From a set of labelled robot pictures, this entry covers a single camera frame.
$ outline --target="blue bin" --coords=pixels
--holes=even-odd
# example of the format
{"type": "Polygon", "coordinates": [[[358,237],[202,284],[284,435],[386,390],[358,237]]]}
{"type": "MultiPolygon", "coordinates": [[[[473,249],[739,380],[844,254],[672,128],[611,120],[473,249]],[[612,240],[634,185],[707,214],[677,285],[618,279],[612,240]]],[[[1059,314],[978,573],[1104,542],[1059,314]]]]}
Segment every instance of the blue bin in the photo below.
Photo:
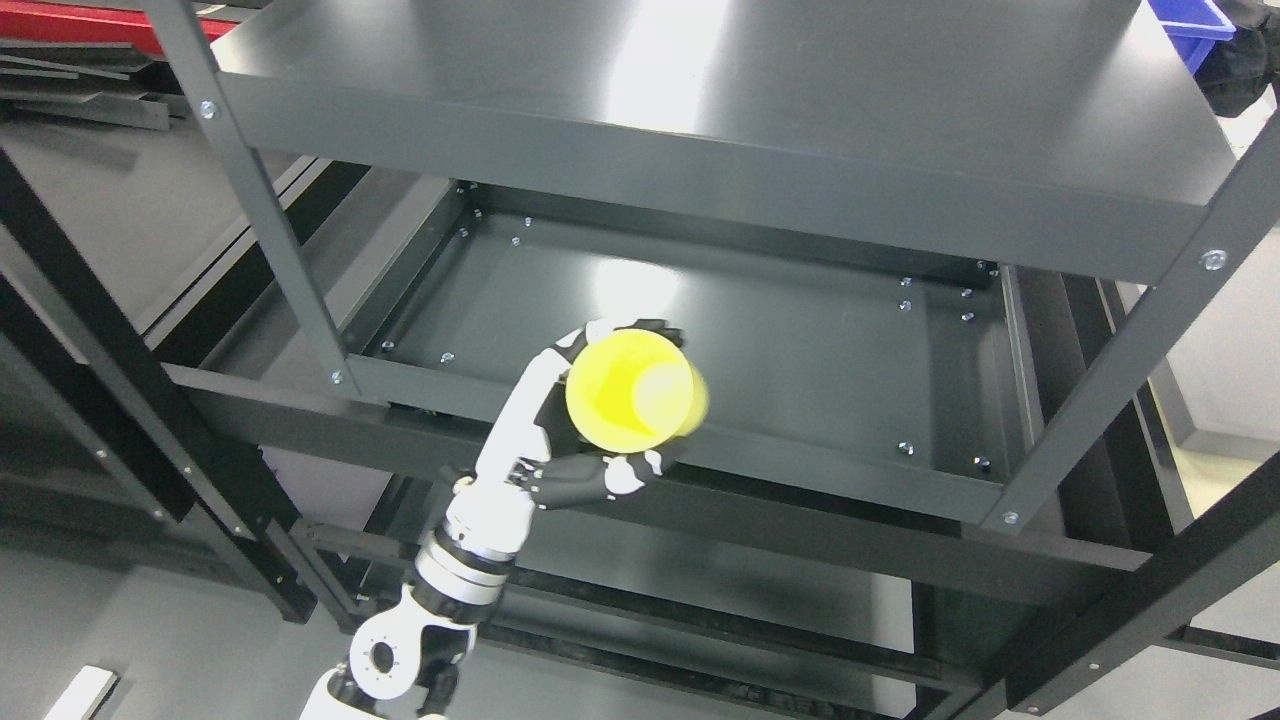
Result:
{"type": "Polygon", "coordinates": [[[1219,40],[1231,40],[1235,26],[1213,0],[1148,0],[1174,41],[1187,69],[1196,74],[1219,40]]]}

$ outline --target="yellow cup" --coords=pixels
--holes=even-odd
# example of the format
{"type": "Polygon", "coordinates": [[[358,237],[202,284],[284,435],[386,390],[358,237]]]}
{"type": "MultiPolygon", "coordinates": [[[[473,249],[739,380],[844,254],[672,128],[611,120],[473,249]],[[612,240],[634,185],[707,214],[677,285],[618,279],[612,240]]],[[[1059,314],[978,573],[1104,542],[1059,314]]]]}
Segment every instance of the yellow cup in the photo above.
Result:
{"type": "Polygon", "coordinates": [[[698,429],[707,383],[669,340],[617,331],[582,348],[564,380],[573,425],[611,452],[640,452],[698,429]]]}

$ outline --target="robotic hand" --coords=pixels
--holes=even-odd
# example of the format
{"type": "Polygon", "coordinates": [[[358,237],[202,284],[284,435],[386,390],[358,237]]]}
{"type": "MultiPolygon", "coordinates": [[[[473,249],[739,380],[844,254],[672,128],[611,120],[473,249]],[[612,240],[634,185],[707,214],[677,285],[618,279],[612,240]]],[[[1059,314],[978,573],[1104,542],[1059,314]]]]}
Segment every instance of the robotic hand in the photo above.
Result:
{"type": "Polygon", "coordinates": [[[399,602],[360,625],[347,660],[311,691],[302,720],[379,719],[378,701],[415,685],[428,691],[420,720],[443,720],[458,664],[475,647],[476,625],[497,609],[534,511],[612,501],[671,468],[678,439],[632,455],[553,457],[557,437],[572,430],[561,380],[588,345],[630,328],[681,345],[664,320],[593,320],[529,363],[474,475],[457,480],[443,520],[422,533],[399,602]]]}

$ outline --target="bolt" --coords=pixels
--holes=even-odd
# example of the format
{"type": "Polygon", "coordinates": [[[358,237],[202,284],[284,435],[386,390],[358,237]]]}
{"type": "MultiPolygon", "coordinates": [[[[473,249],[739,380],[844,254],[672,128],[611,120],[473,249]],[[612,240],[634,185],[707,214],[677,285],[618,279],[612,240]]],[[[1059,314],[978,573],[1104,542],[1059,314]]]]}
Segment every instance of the bolt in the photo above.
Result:
{"type": "Polygon", "coordinates": [[[1206,270],[1221,270],[1226,266],[1226,250],[1210,250],[1201,255],[1201,268],[1206,270]]]}

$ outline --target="shelf board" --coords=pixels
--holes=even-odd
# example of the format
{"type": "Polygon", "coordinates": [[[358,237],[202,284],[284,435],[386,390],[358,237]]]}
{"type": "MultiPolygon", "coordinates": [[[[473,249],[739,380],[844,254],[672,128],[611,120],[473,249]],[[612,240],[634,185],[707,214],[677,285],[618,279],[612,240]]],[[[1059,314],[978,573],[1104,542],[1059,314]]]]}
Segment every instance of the shelf board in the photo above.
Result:
{"type": "Polygon", "coordinates": [[[1155,282],[1231,152],[1146,5],[278,0],[246,140],[1155,282]]]}

